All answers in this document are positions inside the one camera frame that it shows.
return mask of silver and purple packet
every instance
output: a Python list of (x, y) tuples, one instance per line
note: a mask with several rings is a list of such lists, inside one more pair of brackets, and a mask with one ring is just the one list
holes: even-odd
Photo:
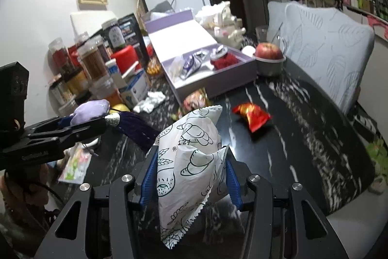
[(208, 53), (205, 51), (198, 51), (194, 54), (191, 54), (185, 60), (180, 78), (185, 80), (189, 76), (193, 75), (196, 71), (198, 71), (207, 55)]

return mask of glass cup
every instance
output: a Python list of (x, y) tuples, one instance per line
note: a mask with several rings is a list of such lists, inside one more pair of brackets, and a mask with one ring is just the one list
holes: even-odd
[(268, 34), (267, 25), (260, 25), (256, 27), (257, 43), (267, 42), (267, 34)]

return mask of purple tassel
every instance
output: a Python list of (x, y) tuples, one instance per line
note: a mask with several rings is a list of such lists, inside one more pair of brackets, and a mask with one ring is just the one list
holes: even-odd
[(139, 115), (133, 112), (122, 111), (119, 112), (119, 115), (120, 122), (117, 126), (119, 131), (147, 152), (160, 132), (149, 126)]

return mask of open box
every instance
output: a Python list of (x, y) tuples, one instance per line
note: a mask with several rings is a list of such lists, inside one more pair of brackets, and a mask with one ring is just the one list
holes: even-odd
[[(167, 80), (178, 102), (192, 92), (204, 87), (209, 98), (218, 96), (236, 87), (255, 80), (255, 59), (228, 47), (240, 62), (218, 71), (210, 64), (210, 53), (220, 46), (209, 33), (194, 19), (191, 10), (173, 13), (168, 16), (146, 22), (150, 40), (154, 46)], [(208, 52), (201, 68), (185, 80), (173, 82), (168, 69), (175, 57), (183, 55), (186, 59), (199, 50)]]

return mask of box lid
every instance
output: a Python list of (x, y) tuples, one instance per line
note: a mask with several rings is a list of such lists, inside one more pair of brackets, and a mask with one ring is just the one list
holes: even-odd
[(145, 24), (159, 61), (216, 44), (216, 40), (184, 10)]

